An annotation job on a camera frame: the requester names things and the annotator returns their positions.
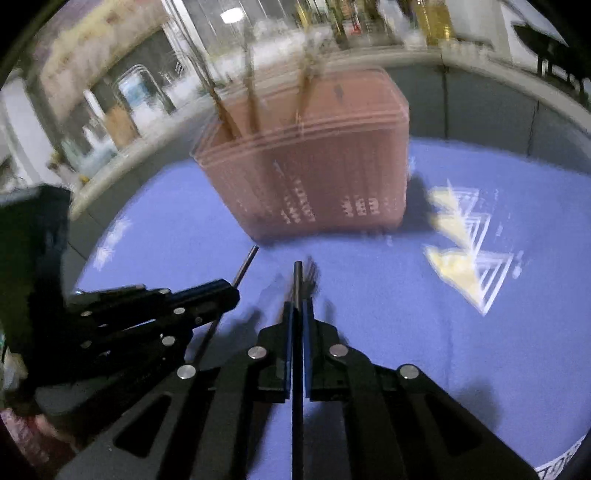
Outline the dark chopstick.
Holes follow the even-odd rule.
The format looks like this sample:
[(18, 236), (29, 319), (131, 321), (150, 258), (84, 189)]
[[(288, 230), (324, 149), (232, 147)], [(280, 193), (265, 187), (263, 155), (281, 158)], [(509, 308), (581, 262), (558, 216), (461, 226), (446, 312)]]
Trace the dark chopstick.
[(246, 258), (243, 260), (242, 265), (239, 267), (238, 272), (235, 275), (235, 279), (232, 280), (230, 283), (230, 292), (229, 292), (229, 299), (221, 306), (217, 308), (215, 312), (214, 318), (209, 324), (209, 327), (201, 340), (200, 345), (195, 352), (193, 357), (192, 366), (200, 369), (200, 363), (205, 356), (205, 353), (208, 350), (209, 345), (211, 344), (212, 339), (217, 331), (219, 323), (221, 323), (222, 316), (233, 309), (235, 306), (238, 305), (239, 301), (239, 291), (238, 287), (242, 282), (243, 278), (245, 278), (245, 274), (247, 270), (249, 270), (250, 265), (252, 265), (252, 261), (254, 257), (256, 257), (257, 252), (259, 251), (259, 246), (255, 245), (249, 250), (249, 254), (246, 255)]
[(294, 263), (294, 314), (291, 321), (291, 340), (293, 340), (293, 406), (291, 407), (291, 426), (293, 427), (293, 454), (291, 473), (297, 480), (304, 479), (304, 351), (303, 351), (303, 292), (304, 265)]

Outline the wooden cutting board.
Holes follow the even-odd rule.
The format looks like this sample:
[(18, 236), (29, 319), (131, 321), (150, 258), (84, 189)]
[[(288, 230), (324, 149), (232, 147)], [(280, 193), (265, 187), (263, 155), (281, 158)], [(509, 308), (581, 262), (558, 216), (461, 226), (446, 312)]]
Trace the wooden cutting board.
[(106, 112), (104, 125), (118, 150), (126, 148), (139, 137), (132, 118), (120, 105), (114, 105)]

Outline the pink perforated utensil basket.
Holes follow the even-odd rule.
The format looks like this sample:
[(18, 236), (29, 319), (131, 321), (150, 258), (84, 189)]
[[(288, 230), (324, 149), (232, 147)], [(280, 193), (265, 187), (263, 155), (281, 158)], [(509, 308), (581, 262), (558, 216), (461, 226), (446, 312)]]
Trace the pink perforated utensil basket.
[(228, 110), (240, 135), (211, 120), (192, 151), (254, 241), (397, 228), (407, 205), (410, 111), (383, 68), (325, 73), (297, 113), (297, 85), (267, 91), (252, 131), (249, 105)]

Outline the black wok on stove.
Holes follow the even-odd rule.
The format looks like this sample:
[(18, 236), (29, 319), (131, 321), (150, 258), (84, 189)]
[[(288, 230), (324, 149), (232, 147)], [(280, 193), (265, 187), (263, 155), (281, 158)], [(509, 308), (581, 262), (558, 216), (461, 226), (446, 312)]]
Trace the black wok on stove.
[(590, 79), (590, 59), (564, 42), (542, 33), (528, 24), (513, 23), (518, 39), (537, 57), (537, 73), (541, 77), (556, 78), (583, 93)]

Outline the yellow cooking oil bottle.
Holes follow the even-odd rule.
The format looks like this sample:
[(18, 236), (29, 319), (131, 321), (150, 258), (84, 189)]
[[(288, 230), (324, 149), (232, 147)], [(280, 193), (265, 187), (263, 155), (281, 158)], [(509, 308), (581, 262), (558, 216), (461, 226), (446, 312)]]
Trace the yellow cooking oil bottle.
[(451, 15), (444, 0), (414, 0), (413, 10), (428, 45), (456, 38)]

